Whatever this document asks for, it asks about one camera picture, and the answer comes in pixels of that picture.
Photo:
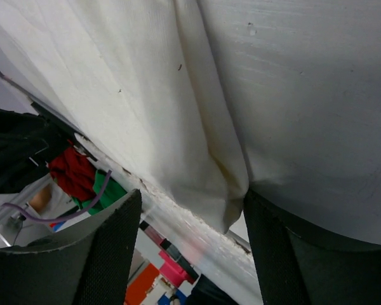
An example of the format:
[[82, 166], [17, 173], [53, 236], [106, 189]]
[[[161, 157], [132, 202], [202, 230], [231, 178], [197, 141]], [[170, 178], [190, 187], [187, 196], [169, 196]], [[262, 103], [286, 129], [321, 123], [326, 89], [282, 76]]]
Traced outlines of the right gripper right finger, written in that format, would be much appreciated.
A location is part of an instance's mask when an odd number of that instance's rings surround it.
[[252, 189], [244, 218], [264, 304], [381, 304], [381, 245], [323, 229]]

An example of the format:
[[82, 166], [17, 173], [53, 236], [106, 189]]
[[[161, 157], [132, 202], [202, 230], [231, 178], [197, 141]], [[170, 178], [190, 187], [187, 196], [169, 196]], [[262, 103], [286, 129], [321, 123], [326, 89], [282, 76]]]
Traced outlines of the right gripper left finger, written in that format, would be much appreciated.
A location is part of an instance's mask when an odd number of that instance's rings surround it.
[[141, 211], [135, 189], [57, 233], [0, 248], [0, 304], [123, 304]]

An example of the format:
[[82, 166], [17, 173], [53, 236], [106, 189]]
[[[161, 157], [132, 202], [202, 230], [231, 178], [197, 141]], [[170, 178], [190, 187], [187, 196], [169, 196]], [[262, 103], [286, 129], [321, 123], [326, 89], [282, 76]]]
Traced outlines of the white t shirt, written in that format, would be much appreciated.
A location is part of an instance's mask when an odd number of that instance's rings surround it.
[[124, 169], [237, 221], [248, 174], [196, 1], [0, 1], [0, 49]]

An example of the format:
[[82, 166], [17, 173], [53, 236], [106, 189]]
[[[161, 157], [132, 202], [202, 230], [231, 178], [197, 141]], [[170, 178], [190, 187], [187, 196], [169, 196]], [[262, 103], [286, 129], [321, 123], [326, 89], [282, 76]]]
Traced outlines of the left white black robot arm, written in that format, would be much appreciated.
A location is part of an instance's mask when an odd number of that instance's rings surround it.
[[49, 163], [70, 145], [57, 121], [0, 109], [0, 194], [19, 193], [49, 174]]

